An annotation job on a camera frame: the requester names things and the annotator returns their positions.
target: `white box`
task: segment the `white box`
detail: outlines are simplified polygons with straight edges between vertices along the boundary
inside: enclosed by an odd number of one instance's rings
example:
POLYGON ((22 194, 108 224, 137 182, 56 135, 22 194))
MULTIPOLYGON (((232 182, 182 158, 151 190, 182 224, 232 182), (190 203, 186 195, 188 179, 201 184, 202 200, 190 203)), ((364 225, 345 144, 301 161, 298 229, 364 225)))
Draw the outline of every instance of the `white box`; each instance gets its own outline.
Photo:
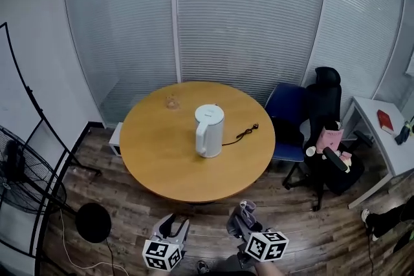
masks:
POLYGON ((283 258, 289 239, 282 232, 253 232, 245 252, 258 261, 275 261, 283 258))
POLYGON ((121 128, 123 122, 120 122, 116 125, 115 131, 112 134, 111 139, 109 140, 109 146, 111 146, 112 151, 114 151, 116 156, 121 156, 121 149, 119 148, 119 138, 121 135, 121 128))
POLYGON ((148 268, 172 270, 182 259, 180 246, 166 242, 146 240, 142 257, 148 268))

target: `black round base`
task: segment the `black round base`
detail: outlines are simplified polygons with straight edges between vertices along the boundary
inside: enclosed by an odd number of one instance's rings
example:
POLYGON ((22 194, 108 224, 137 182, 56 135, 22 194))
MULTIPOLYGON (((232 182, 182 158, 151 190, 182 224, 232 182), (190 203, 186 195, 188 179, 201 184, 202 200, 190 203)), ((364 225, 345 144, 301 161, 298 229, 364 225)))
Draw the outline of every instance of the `black round base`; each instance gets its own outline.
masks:
POLYGON ((101 205, 83 205, 76 214, 76 229, 88 242, 103 242, 111 232, 111 217, 101 205))

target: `black office chair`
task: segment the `black office chair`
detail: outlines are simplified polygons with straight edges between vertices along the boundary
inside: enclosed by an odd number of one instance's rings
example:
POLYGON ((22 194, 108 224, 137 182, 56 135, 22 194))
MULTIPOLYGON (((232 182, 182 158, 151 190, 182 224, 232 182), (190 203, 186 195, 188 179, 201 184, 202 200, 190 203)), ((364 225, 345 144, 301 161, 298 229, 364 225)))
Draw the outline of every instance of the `black office chair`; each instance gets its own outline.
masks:
MULTIPOLYGON (((310 138, 305 144, 304 150, 310 146, 315 146, 318 137, 327 121, 340 121, 340 105, 341 105, 341 77, 339 73, 329 67, 318 67, 316 71, 316 83, 309 85, 307 90, 307 108, 310 121, 310 138)), ((300 185, 312 185, 318 194, 318 204, 313 207, 314 211, 321 208, 324 184, 330 191, 337 195, 341 195, 348 190, 364 172, 364 165, 361 160, 354 154, 354 150, 361 144, 372 146, 372 141, 362 134, 355 131, 357 140, 346 147, 340 144, 338 150, 347 151, 352 154, 352 166, 349 173, 346 173, 347 166, 339 159, 339 157, 329 147, 323 150, 326 160, 322 159, 322 154, 314 156, 306 156, 305 163, 310 169, 310 174, 306 179, 300 181, 300 185)), ((298 186, 298 183, 289 183, 295 167, 292 168, 288 177, 283 181, 286 189, 298 186)))

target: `electric fan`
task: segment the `electric fan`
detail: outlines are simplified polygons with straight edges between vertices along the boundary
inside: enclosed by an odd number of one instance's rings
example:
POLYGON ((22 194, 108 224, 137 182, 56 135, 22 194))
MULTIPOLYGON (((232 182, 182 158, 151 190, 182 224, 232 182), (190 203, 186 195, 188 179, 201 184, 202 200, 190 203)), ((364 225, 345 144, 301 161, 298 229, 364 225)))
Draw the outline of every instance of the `electric fan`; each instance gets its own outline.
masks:
POLYGON ((43 197, 52 194, 59 185, 56 202, 66 203, 66 191, 58 184, 51 166, 15 134, 0 126, 0 195, 7 204, 26 213, 44 214, 47 202, 43 197))
POLYGON ((101 205, 83 205, 78 212, 66 204, 66 191, 50 165, 15 134, 0 126, 1 201, 27 213, 44 213, 49 203, 76 217, 78 233, 89 242, 104 241, 111 217, 101 205))

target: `white desk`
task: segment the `white desk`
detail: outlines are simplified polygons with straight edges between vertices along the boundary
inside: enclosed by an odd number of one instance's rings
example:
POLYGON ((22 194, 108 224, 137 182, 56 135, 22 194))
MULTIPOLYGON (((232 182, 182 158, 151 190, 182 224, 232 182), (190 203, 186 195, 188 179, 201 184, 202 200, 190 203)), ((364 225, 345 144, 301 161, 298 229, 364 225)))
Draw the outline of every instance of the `white desk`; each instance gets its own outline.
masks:
POLYGON ((371 131, 378 148, 387 165, 388 174, 375 184, 370 190, 365 192, 361 197, 351 202, 348 208, 354 208, 365 199, 377 192, 382 186, 389 182, 394 176, 401 175, 406 171, 414 168, 414 137, 409 137, 402 145, 397 145, 394 137, 400 133, 404 125, 404 118, 400 111, 393 103, 384 101, 371 100, 365 98, 354 97, 352 104, 343 118, 344 127, 347 126, 354 111, 358 111, 365 124, 371 131), (391 123, 394 127, 394 135, 391 135, 381 129, 376 112, 384 111, 389 115, 391 123))

